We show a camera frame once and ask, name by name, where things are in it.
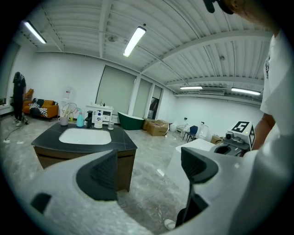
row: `white sink basin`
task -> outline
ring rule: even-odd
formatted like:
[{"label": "white sink basin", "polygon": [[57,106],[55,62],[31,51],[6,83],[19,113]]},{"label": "white sink basin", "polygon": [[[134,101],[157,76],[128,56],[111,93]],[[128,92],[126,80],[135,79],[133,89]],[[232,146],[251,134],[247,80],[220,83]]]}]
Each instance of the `white sink basin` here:
[{"label": "white sink basin", "polygon": [[59,136],[63,143],[76,145],[106,145],[111,142],[108,131],[70,128]]}]

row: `bottle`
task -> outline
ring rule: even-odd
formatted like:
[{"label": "bottle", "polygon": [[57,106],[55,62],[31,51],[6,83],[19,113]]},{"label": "bottle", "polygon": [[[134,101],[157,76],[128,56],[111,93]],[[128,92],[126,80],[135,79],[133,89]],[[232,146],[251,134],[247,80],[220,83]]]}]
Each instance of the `bottle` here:
[{"label": "bottle", "polygon": [[114,127],[114,123],[113,123],[113,121],[110,121],[108,123],[108,130],[113,130],[113,127]]},{"label": "bottle", "polygon": [[79,115],[77,118],[77,127],[83,127],[84,126],[84,118],[83,118],[83,113],[82,110],[80,108],[78,108],[79,110]]},{"label": "bottle", "polygon": [[199,133],[199,139],[205,140],[208,133],[208,126],[204,125],[204,122],[201,122],[200,130],[197,133]]},{"label": "bottle", "polygon": [[101,115],[101,111],[99,110],[99,113],[95,115],[94,128],[101,129],[102,126],[103,126],[103,115]]}]

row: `ceiling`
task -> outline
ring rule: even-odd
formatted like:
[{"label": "ceiling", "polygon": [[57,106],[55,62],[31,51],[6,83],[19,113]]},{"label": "ceiling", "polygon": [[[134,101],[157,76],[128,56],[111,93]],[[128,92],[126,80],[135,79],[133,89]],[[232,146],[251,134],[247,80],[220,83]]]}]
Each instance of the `ceiling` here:
[{"label": "ceiling", "polygon": [[[262,91],[271,33],[236,14],[225,14],[217,5],[211,14],[203,0],[49,0],[27,20],[47,43],[39,42],[23,24],[17,37],[28,41],[37,52],[74,53],[112,61],[181,96],[200,96],[180,87],[201,85],[224,90],[222,97],[204,95],[207,98],[260,104],[262,96],[234,93],[231,87]],[[124,57],[138,26],[147,32],[131,55]]]}]

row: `ceiling beam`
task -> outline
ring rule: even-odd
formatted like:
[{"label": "ceiling beam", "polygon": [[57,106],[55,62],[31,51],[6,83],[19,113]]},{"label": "ceiling beam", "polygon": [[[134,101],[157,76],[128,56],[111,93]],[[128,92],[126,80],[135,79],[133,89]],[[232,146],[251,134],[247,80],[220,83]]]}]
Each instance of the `ceiling beam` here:
[{"label": "ceiling beam", "polygon": [[54,44],[57,46],[60,52],[64,52],[64,45],[63,42],[61,41],[59,35],[57,34],[56,30],[53,28],[53,25],[50,21],[50,18],[46,12],[45,7],[42,5],[41,6],[44,12],[44,21],[48,22],[45,31],[48,33],[48,35],[52,38]]},{"label": "ceiling beam", "polygon": [[[207,77],[207,78],[190,78],[185,79],[187,83],[209,83],[209,82],[218,82],[218,83],[244,83],[244,84],[254,84],[263,86],[264,81],[260,79],[254,78],[242,78],[242,77]],[[167,87],[170,86],[179,86],[184,85],[185,83],[182,80],[168,82],[166,84]]]},{"label": "ceiling beam", "polygon": [[[176,56],[179,53],[183,53],[187,50],[194,50],[196,48],[207,46],[210,44],[225,42],[225,41],[233,41],[239,39],[253,39],[253,40],[261,40],[261,41],[271,41],[272,33],[268,31],[259,31],[259,30],[236,30],[230,32],[223,32],[219,34],[213,34],[210,36],[202,37],[199,39],[192,40],[191,42],[185,43],[169,52],[161,56],[161,60],[166,60],[171,58],[172,56]],[[150,64],[144,67],[141,74],[146,72],[148,69],[152,68],[153,66],[159,64],[159,60],[154,60]]]},{"label": "ceiling beam", "polygon": [[248,104],[248,105],[253,105],[260,107],[261,106],[261,101],[256,101],[254,99],[250,98],[241,98],[241,97],[236,97],[233,95],[200,95],[200,94],[185,94],[185,95],[175,95],[176,97],[185,97],[185,98],[202,98],[202,99],[212,99],[212,100],[226,100],[226,101],[231,101],[231,102],[236,102],[236,103],[242,103],[242,104]]},{"label": "ceiling beam", "polygon": [[99,20],[99,55],[100,58],[103,58],[104,53],[104,41],[105,41],[105,34],[102,33],[106,31],[107,21],[110,13],[110,8],[112,5],[113,0],[103,0],[101,12],[100,12],[100,20]]}]

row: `cable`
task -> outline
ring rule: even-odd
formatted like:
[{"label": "cable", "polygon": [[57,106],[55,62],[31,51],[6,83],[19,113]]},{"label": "cable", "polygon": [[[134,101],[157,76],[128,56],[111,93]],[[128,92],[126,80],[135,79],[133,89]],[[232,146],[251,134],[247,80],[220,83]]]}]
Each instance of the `cable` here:
[{"label": "cable", "polygon": [[14,131],[16,131],[16,130],[20,129],[21,127],[22,127],[22,126],[20,126],[19,128],[16,128],[15,130],[11,131],[11,132],[8,134],[8,136],[7,136],[7,138],[6,138],[5,140],[7,140],[7,139],[8,139],[8,137],[10,136],[10,134],[11,134],[12,132],[14,132]]},{"label": "cable", "polygon": [[42,133],[38,133],[38,134],[27,134],[27,135],[16,135],[16,136],[13,136],[13,137],[10,137],[10,138],[14,138],[14,137],[25,137],[25,136],[35,136],[35,135],[40,135]]},{"label": "cable", "polygon": [[176,71],[174,70],[171,66],[169,66],[167,63],[165,63],[162,59],[160,59],[158,56],[154,55],[153,53],[151,53],[150,51],[146,50],[145,48],[141,47],[138,45],[139,48],[142,48],[143,50],[147,51],[148,53],[150,53],[151,55],[153,55],[156,59],[158,59],[159,61],[161,61],[163,64],[165,64],[167,67],[169,67],[174,73],[176,73],[180,79],[182,79],[184,81],[185,84],[189,85],[189,83]]}]

